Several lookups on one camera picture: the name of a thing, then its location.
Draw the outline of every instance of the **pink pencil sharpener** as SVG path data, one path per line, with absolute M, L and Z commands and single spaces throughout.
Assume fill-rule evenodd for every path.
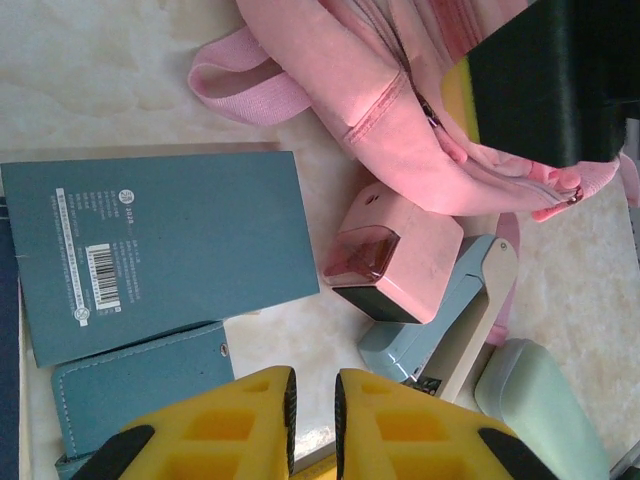
M 323 275 L 374 320 L 428 323 L 442 303 L 462 236 L 452 217 L 425 212 L 375 183 L 347 212 Z

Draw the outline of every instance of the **yellow foam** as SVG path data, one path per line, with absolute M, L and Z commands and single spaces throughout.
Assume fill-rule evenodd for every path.
M 290 367 L 268 368 L 137 419 L 126 428 L 151 425 L 155 434 L 121 479 L 288 478 L 295 410 L 287 423 L 283 407 L 292 375 Z
M 499 421 L 362 370 L 339 376 L 344 480 L 512 478 L 477 433 L 489 427 L 515 436 Z
M 478 130 L 471 72 L 467 57 L 460 60 L 445 74 L 440 82 L 440 93 L 447 113 L 467 134 L 469 140 L 480 143 L 480 131 Z

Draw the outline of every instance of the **teal pencil case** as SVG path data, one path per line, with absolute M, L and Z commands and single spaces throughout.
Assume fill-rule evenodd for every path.
M 69 479 L 112 435 L 136 418 L 232 382 L 222 322 L 55 369 L 51 379 Z

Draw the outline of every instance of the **white marble table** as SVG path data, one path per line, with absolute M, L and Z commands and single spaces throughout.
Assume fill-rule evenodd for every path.
M 186 88 L 197 47 L 241 24 L 232 0 L 4 0 L 0 14 L 3 162 L 275 144 L 295 152 L 322 262 L 349 203 L 369 181 L 366 172 L 311 112 L 255 129 L 217 117 Z M 521 218 L 512 335 L 551 350 L 614 462 L 640 435 L 640 272 L 619 179 L 544 224 Z M 469 231 L 491 224 L 466 223 Z M 355 342 L 368 326 L 326 289 L 228 321 L 237 376 L 272 364 L 296 368 L 298 457 L 333 439 L 335 374 L 364 366 Z M 33 477 L 54 479 L 62 444 L 50 371 L 30 358 L 27 376 Z M 473 406 L 471 385 L 460 403 Z

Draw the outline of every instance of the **light blue stapler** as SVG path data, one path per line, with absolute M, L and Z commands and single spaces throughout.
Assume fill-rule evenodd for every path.
M 378 375 L 418 383 L 453 401 L 516 271 L 516 254 L 507 241 L 494 235 L 465 238 L 433 320 L 424 325 L 376 322 L 358 344 L 365 363 Z

